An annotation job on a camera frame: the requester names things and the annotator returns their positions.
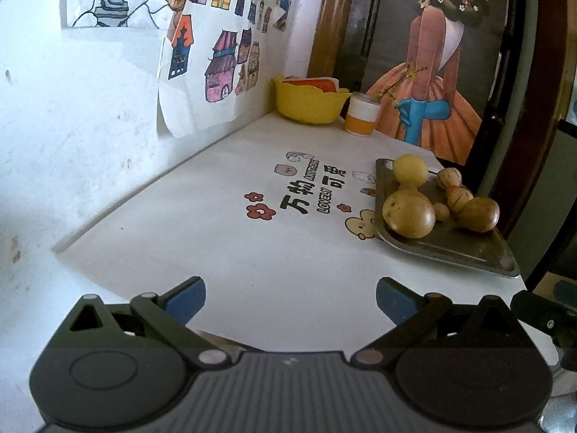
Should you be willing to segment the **orange-dress girl poster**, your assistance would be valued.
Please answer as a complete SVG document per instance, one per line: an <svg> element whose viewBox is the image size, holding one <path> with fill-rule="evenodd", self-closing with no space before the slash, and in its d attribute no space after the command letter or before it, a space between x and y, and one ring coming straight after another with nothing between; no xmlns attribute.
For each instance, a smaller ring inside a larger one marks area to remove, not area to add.
<svg viewBox="0 0 577 433"><path fill-rule="evenodd" d="M463 166L500 63L507 0L382 0L362 80L376 129Z"/></svg>

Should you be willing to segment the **small brown round fruit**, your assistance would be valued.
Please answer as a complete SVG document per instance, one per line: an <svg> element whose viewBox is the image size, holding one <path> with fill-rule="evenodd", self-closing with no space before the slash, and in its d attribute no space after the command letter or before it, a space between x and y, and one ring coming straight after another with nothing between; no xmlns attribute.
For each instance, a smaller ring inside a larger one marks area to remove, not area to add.
<svg viewBox="0 0 577 433"><path fill-rule="evenodd" d="M435 218L439 222L444 222L451 216L451 212L448 206L442 204L441 202L433 204L433 209L435 213Z"/></svg>

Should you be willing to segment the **large yellow lemon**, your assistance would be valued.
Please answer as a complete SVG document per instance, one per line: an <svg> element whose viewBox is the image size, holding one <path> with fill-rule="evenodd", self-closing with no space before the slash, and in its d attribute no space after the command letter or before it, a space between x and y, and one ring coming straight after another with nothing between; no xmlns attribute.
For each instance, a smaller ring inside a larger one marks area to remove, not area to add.
<svg viewBox="0 0 577 433"><path fill-rule="evenodd" d="M428 174L427 164L415 154L403 154L393 161L393 175L400 185L423 186Z"/></svg>

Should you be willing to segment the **yellow plastic bowl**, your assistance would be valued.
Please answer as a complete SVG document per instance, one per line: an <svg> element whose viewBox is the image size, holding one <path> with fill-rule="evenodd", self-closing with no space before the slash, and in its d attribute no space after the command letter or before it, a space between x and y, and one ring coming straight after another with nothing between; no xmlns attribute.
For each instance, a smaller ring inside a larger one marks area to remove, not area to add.
<svg viewBox="0 0 577 433"><path fill-rule="evenodd" d="M324 91L316 81L331 81L332 91ZM330 78L273 78L277 111L290 120L311 125L327 125L339 119L345 102L352 96Z"/></svg>

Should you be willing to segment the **orange item in bowl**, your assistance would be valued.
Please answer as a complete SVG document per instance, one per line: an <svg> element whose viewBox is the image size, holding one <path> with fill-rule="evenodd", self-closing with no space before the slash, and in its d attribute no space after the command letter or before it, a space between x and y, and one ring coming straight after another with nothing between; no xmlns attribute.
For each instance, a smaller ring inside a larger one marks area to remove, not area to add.
<svg viewBox="0 0 577 433"><path fill-rule="evenodd" d="M293 86L309 86L320 89L324 93L336 93L339 90L339 82L331 77L294 78L288 77L283 83Z"/></svg>

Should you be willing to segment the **coloured houses drawing sheet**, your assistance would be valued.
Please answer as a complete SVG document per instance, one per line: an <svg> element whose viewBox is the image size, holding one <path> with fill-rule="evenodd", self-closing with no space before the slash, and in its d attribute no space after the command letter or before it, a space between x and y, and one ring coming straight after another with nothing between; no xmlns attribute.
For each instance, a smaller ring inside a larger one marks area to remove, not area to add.
<svg viewBox="0 0 577 433"><path fill-rule="evenodd" d="M158 104L176 138L242 117L257 116L265 101L263 42L257 26L264 0L186 0L172 38L163 45Z"/></svg>

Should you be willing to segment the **metal baking tray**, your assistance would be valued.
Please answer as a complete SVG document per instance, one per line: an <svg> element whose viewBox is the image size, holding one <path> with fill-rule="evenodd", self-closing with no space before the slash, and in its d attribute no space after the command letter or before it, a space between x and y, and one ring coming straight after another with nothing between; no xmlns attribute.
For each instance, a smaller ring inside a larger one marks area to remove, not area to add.
<svg viewBox="0 0 577 433"><path fill-rule="evenodd" d="M375 161L375 230L385 242L409 254L438 262L512 279L520 276L514 254L497 229L475 233L461 227L455 218L450 217L436 223L431 233L422 239L407 239L392 231L382 217L382 205L399 187L392 165L393 161L389 158Z"/></svg>

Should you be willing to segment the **yellow-brown pear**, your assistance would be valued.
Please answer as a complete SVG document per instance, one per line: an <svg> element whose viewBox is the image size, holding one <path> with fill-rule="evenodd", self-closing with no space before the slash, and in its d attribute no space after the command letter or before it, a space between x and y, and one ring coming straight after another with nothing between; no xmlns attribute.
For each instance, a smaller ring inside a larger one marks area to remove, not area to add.
<svg viewBox="0 0 577 433"><path fill-rule="evenodd" d="M406 239L421 239L431 233L436 214L430 200L417 189L392 193L382 205L385 224Z"/></svg>

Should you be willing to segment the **white orange cup vase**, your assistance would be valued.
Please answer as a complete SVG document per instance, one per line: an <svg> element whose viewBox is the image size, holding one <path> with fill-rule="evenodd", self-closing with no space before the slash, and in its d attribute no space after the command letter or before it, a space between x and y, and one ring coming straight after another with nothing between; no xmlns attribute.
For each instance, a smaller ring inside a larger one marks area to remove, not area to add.
<svg viewBox="0 0 577 433"><path fill-rule="evenodd" d="M357 136L370 136L379 119L380 103L373 97L354 93L345 116L343 128Z"/></svg>

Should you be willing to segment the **wooden door frame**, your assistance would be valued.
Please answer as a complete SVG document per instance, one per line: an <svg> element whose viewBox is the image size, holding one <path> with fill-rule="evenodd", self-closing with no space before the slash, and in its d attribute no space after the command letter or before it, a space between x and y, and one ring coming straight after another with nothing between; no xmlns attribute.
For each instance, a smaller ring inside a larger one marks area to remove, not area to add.
<svg viewBox="0 0 577 433"><path fill-rule="evenodd" d="M322 0L307 75L332 76L346 33L352 0Z"/></svg>

